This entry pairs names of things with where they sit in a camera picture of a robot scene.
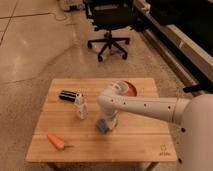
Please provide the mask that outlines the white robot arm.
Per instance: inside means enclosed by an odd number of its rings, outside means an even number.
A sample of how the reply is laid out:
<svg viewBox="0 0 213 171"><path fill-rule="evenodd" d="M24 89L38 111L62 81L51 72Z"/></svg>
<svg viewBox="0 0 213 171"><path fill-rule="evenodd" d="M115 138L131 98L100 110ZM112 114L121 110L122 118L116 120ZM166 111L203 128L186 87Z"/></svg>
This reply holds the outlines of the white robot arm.
<svg viewBox="0 0 213 171"><path fill-rule="evenodd" d="M131 84L116 81L98 96L105 123L118 111L180 124L178 171L213 171L213 94L192 99L128 96Z"/></svg>

